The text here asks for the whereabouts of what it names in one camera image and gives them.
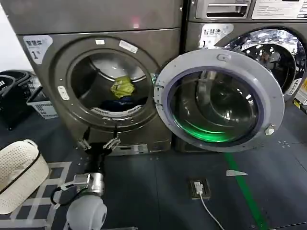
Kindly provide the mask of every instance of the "wall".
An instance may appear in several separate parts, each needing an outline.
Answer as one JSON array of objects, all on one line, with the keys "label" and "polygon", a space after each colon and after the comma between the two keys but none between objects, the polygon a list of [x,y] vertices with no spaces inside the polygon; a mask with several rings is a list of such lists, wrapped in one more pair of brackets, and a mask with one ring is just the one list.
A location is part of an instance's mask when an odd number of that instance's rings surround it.
[{"label": "wall", "polygon": [[0,71],[32,67],[0,5]]}]

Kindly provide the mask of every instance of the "green floor line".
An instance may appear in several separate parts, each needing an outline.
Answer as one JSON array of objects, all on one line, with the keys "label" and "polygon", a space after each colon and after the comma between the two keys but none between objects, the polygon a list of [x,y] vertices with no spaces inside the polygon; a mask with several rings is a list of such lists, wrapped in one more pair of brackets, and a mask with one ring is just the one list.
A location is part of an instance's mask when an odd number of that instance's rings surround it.
[{"label": "green floor line", "polygon": [[[234,157],[231,155],[231,153],[226,153],[225,158],[229,164],[230,169],[240,171],[238,168],[236,161]],[[265,222],[265,218],[263,217],[260,209],[257,206],[256,201],[253,198],[253,195],[248,187],[248,185],[245,182],[244,176],[236,176],[236,181],[243,193],[243,196],[246,200],[246,203],[248,204],[248,207],[252,213],[253,218],[256,221],[256,224],[259,228],[259,230],[267,230],[268,226]]]}]

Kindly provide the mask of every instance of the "open washer door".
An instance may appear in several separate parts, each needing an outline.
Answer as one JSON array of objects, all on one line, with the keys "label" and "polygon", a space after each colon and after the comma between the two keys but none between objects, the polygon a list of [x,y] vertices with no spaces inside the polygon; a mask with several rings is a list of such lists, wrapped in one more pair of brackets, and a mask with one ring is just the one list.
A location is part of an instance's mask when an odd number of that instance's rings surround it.
[{"label": "open washer door", "polygon": [[267,142],[284,113],[274,76],[257,61],[226,49],[195,50],[172,60],[156,81],[154,100],[175,135],[219,152]]}]

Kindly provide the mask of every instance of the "green light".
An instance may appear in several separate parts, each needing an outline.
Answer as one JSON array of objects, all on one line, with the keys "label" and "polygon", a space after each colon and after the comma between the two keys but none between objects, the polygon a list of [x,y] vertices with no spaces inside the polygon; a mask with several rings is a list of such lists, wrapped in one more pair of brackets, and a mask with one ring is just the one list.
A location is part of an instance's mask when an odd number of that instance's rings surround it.
[{"label": "green light", "polygon": [[177,121],[177,119],[174,117],[176,123],[179,125],[180,128],[182,128],[184,131],[186,131],[188,134],[191,136],[207,141],[207,142],[226,142],[229,141],[231,138],[227,136],[226,133],[224,132],[214,132],[214,131],[209,131],[205,130],[203,128],[199,128],[195,126],[194,124],[190,123],[189,121],[185,120],[187,124],[189,125],[184,125],[181,124]]},{"label": "green light", "polygon": [[213,131],[208,131],[206,129],[203,129],[203,128],[199,128],[197,127],[196,125],[192,124],[191,122],[189,122],[188,120],[185,120],[187,123],[189,123],[191,126],[193,126],[194,128],[200,130],[200,131],[203,131],[203,132],[207,132],[207,133],[215,133],[215,134],[221,134],[221,133],[224,133],[224,132],[213,132]]}]

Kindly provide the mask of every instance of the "white laundry basket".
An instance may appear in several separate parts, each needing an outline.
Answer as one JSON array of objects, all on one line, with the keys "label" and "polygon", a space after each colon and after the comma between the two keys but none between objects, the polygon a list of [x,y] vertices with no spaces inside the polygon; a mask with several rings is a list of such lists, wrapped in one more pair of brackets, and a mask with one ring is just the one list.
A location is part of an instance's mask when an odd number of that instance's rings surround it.
[{"label": "white laundry basket", "polygon": [[21,205],[47,178],[49,168],[37,145],[17,141],[0,151],[0,214]]}]

